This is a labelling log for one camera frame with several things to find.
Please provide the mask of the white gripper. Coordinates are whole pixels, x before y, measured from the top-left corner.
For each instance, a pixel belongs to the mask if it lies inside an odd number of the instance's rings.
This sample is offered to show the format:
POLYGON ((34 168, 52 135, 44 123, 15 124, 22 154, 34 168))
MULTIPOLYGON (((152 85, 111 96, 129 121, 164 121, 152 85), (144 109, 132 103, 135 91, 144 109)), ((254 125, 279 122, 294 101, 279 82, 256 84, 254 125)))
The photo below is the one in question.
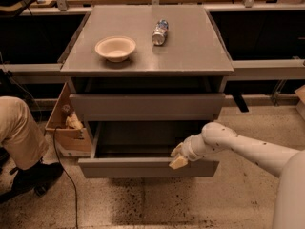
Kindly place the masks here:
POLYGON ((198 161, 205 154, 205 142, 202 135, 191 135, 183 143, 180 142, 171 152, 173 158, 169 166, 176 170, 188 164, 189 161, 198 161))

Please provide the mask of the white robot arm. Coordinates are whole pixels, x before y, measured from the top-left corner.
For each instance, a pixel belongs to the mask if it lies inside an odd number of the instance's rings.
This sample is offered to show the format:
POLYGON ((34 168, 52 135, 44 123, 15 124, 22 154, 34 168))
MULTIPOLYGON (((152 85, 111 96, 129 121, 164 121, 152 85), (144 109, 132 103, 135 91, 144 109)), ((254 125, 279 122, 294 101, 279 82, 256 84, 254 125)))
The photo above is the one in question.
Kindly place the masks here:
POLYGON ((179 169, 222 150, 235 152, 279 179, 272 229, 305 229, 305 151, 239 135, 210 122, 172 150, 170 167, 179 169))

